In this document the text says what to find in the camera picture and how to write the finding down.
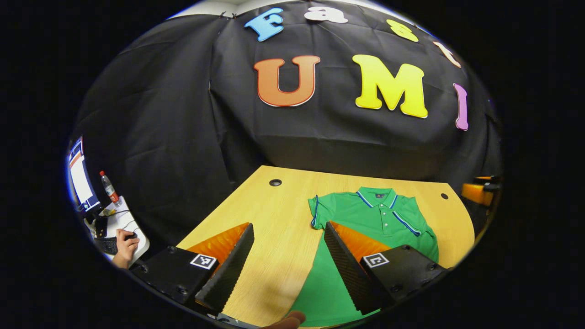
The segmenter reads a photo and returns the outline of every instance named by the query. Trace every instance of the blue letter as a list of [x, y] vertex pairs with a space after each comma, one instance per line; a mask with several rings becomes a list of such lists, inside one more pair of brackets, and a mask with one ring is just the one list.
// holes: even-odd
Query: blue letter
[[258, 33], [258, 41], [262, 42], [284, 29], [282, 26], [272, 25], [273, 23], [280, 24], [283, 22], [283, 18], [276, 15], [279, 12], [283, 12], [283, 10], [281, 8], [272, 8], [260, 16], [253, 18], [244, 27], [247, 28], [249, 26], [254, 29]]

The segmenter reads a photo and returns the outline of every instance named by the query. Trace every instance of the keyboard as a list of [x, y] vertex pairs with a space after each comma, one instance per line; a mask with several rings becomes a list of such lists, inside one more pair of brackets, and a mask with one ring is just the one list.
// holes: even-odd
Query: keyboard
[[98, 248], [110, 255], [116, 255], [118, 253], [118, 247], [116, 246], [116, 237], [113, 238], [94, 238], [95, 244]]

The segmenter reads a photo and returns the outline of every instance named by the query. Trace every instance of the computer mouse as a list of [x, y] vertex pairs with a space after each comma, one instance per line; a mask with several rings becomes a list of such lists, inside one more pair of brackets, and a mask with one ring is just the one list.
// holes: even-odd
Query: computer mouse
[[128, 239], [133, 239], [133, 238], [136, 238], [136, 237], [138, 237], [138, 234], [136, 234], [136, 233], [134, 233], [132, 235], [127, 235], [126, 238], [124, 238], [124, 241], [126, 241]]

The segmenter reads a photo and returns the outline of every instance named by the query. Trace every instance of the polo shirt collar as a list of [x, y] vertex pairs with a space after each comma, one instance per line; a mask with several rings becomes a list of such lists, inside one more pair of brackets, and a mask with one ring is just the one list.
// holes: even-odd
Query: polo shirt collar
[[356, 193], [370, 208], [376, 207], [381, 203], [388, 208], [392, 208], [398, 197], [393, 189], [371, 189], [369, 187], [360, 187]]

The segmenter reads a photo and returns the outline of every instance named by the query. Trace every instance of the plastic bottle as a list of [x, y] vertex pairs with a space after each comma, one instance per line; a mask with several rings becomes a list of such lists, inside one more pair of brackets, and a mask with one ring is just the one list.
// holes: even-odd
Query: plastic bottle
[[122, 200], [118, 197], [116, 190], [113, 189], [112, 182], [109, 181], [108, 176], [106, 176], [103, 170], [99, 172], [99, 174], [102, 176], [102, 184], [104, 185], [106, 194], [108, 195], [110, 200], [112, 200], [116, 208], [120, 207], [122, 205]]

